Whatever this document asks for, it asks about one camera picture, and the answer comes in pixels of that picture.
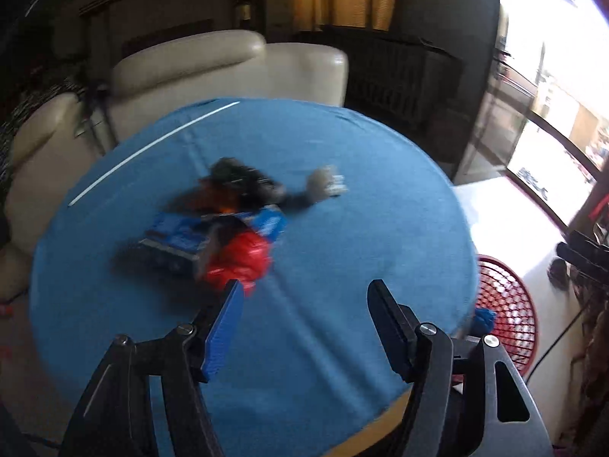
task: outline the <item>floor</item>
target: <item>floor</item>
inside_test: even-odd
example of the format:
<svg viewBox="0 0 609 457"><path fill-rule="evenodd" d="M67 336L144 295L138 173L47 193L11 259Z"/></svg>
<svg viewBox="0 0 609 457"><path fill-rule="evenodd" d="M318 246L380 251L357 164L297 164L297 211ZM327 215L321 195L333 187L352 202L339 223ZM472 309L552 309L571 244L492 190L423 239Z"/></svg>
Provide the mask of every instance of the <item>floor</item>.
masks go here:
<svg viewBox="0 0 609 457"><path fill-rule="evenodd" d="M531 293L540 332L537 358L579 311L567 292L555 289L546 269L562 235L545 214L507 178L499 177L455 188L471 236L480 254L495 257L512 268ZM582 349L576 324L556 345L531 378L529 389L552 441L560 436L563 416L577 393L569 386L569 363Z"/></svg>
<svg viewBox="0 0 609 457"><path fill-rule="evenodd" d="M473 144L469 143L454 182L461 186L500 176L499 169L483 157Z"/></svg>
<svg viewBox="0 0 609 457"><path fill-rule="evenodd" d="M455 189L470 224L479 253L502 260L525 284L537 308L540 356L577 313L572 294L554 289L546 277L561 234L552 222L516 186L499 177ZM69 419L69 405L57 393L40 364L27 319L27 298L13 304L14 317L0 320L0 339L10 345L13 357L2 362L0 398L22 431L60 441ZM547 357L531 380L531 393L553 441L558 438L563 415L568 414L569 360L581 344L580 329ZM53 450L36 446L42 456Z"/></svg>

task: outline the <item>black object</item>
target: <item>black object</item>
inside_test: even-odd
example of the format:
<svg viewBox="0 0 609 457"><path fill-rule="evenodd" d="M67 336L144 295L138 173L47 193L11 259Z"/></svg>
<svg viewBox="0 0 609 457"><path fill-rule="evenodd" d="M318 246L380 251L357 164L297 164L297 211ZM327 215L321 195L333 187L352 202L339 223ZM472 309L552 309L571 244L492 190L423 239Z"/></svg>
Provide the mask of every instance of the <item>black object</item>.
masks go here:
<svg viewBox="0 0 609 457"><path fill-rule="evenodd" d="M220 158L211 167L211 181L239 194L240 208L257 210L285 199L285 187L235 158Z"/></svg>
<svg viewBox="0 0 609 457"><path fill-rule="evenodd" d="M382 280L369 285L368 308L392 369L414 383L385 455L552 456L537 407L496 337L487 335L478 342L451 339L396 304ZM464 396L458 430L447 442L451 435L445 420L454 374L464 375Z"/></svg>
<svg viewBox="0 0 609 457"><path fill-rule="evenodd" d="M38 457L19 431L0 401L0 455L2 457Z"/></svg>
<svg viewBox="0 0 609 457"><path fill-rule="evenodd" d="M547 268L547 279L550 283L564 292L569 290L569 274L567 263L560 257L555 257Z"/></svg>
<svg viewBox="0 0 609 457"><path fill-rule="evenodd" d="M204 19L202 21L188 22L178 26L168 27L159 31L148 33L144 36L137 36L129 39L121 46L121 59L126 58L138 51L152 48L157 44L162 44L174 39L186 38L196 34L211 33L214 30L214 19Z"/></svg>
<svg viewBox="0 0 609 457"><path fill-rule="evenodd" d="M209 300L193 323L164 338L134 343L118 335L78 401L63 439L60 457L158 457L148 376L161 377L167 424L176 457L223 455L199 389L208 376L209 355L217 356L226 338L226 306L240 300L236 280ZM220 334L219 344L210 337Z"/></svg>
<svg viewBox="0 0 609 457"><path fill-rule="evenodd" d="M609 247L606 245L599 245L596 242L593 242L586 235L581 232L571 232L566 239L566 242L559 242L556 245L556 255L558 258L555 258L550 265L550 269L547 274L550 278L550 282L554 284L552 281L553 277L550 276L552 272L552 267L562 266L560 261L564 264L564 273L566 275L566 263L570 263L575 266L578 271L590 278L591 280L603 285L609 286ZM565 277L567 280L567 284L565 286L565 290L568 289L568 277ZM571 327L577 322L577 319L583 314L583 312L588 308L590 301L593 296L590 296L588 300L582 305L582 308L579 312L573 317L571 323L569 323L565 329L556 337L556 340L552 342L552 345L547 348L547 350L543 353L543 356L535 363L533 369L529 373L527 377L526 383L529 383L529 380L533 376L533 373L537 370L539 365L543 362L543 360L550 354L551 350L558 344L562 337L571 329Z"/></svg>
<svg viewBox="0 0 609 457"><path fill-rule="evenodd" d="M8 244L8 241L10 241L10 228L4 215L4 207L2 207L0 209L0 247L4 247L4 244Z"/></svg>
<svg viewBox="0 0 609 457"><path fill-rule="evenodd" d="M118 336L74 411L60 457L158 457L148 375L161 375L176 457L222 457L197 382L206 381L208 335L236 286L229 282L192 325L165 338L134 344ZM359 457L552 456L539 412L497 338L451 339L419 323L382 280L368 287L368 309L392 369L413 387L398 428ZM462 398L451 389L453 374L464 375ZM9 440L2 428L0 436L0 444Z"/></svg>
<svg viewBox="0 0 609 457"><path fill-rule="evenodd" d="M394 39L387 32L322 26L295 40L344 51L350 64L346 105L398 131L424 131L456 96L464 68L461 59L414 36Z"/></svg>
<svg viewBox="0 0 609 457"><path fill-rule="evenodd" d="M84 127L78 127L77 131L74 133L74 137L78 137L84 134L86 131L89 131L93 143L102 156L106 154L106 149L97 135L97 131L95 129L96 125L93 124L92 120L92 116L97 108L99 108L106 124L108 137L112 143L112 149L118 146L118 137L116 136L116 130L108 111L109 97L110 91L108 86L102 82L93 82L83 91L82 94L80 94L80 99L83 102L82 123Z"/></svg>
<svg viewBox="0 0 609 457"><path fill-rule="evenodd" d="M42 438L41 436L33 435L31 433L24 433L23 437L29 442L38 443L39 445L44 445L50 449L59 450L62 448L61 444L57 442L47 440L46 438Z"/></svg>

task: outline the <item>sofa cushion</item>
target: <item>sofa cushion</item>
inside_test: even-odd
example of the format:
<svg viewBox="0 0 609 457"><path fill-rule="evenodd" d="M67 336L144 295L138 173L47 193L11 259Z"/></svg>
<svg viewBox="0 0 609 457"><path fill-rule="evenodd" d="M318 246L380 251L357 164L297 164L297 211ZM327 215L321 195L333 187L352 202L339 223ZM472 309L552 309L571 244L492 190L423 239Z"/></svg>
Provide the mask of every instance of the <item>sofa cushion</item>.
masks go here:
<svg viewBox="0 0 609 457"><path fill-rule="evenodd" d="M187 75L234 65L264 53L265 41L244 30L217 31L139 51L112 69L112 93L127 97Z"/></svg>
<svg viewBox="0 0 609 457"><path fill-rule="evenodd" d="M55 130L66 121L71 121L78 109L77 96L74 93L64 93L32 113L14 136L10 154L13 168L22 165L51 138Z"/></svg>
<svg viewBox="0 0 609 457"><path fill-rule="evenodd" d="M110 117L119 141L177 108L223 96L291 98L342 106L348 61L328 46L267 44L260 56L168 81L127 98L114 98Z"/></svg>
<svg viewBox="0 0 609 457"><path fill-rule="evenodd" d="M79 122L80 115L66 119L13 175L4 212L11 242L24 253L33 253L68 190L97 160L86 136L74 138Z"/></svg>

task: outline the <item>round table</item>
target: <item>round table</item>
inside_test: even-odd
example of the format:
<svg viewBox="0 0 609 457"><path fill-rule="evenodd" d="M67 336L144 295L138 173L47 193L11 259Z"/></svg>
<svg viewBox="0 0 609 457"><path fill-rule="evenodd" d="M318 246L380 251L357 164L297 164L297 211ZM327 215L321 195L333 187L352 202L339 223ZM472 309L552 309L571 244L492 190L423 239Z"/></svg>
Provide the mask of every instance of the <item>round table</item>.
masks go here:
<svg viewBox="0 0 609 457"><path fill-rule="evenodd" d="M407 388L370 319L370 281L383 279L400 304L447 332L471 311L477 285L468 226L442 171L348 109L216 99L173 112L99 160L38 243L30 303L39 352L75 404L115 334L154 339L194 317L200 288L138 265L126 249L220 157L290 192L318 166L345 176L347 193L288 215L224 368L202 385L227 457L321 455ZM156 381L151 397L170 455Z"/></svg>

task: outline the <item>sofa armrest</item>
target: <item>sofa armrest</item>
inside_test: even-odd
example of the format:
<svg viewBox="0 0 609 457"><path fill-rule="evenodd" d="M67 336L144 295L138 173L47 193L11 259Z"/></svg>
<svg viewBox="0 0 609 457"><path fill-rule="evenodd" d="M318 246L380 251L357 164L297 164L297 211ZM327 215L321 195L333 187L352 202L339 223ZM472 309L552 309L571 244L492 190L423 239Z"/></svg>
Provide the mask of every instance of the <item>sofa armrest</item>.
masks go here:
<svg viewBox="0 0 609 457"><path fill-rule="evenodd" d="M17 130L11 147L10 163L16 168L47 143L55 131L66 123L74 124L80 115L78 97L74 93L55 96L38 108Z"/></svg>
<svg viewBox="0 0 609 457"><path fill-rule="evenodd" d="M68 190L98 159L86 136L74 137L79 122L80 115L66 119L51 138L14 171L4 214L11 242L22 252L33 254Z"/></svg>
<svg viewBox="0 0 609 457"><path fill-rule="evenodd" d="M264 54L252 31L203 33L157 44L127 56L112 69L112 94L133 96L165 82L245 62Z"/></svg>
<svg viewBox="0 0 609 457"><path fill-rule="evenodd" d="M269 97L331 106L345 102L348 59L336 48L308 43L267 44L266 63Z"/></svg>

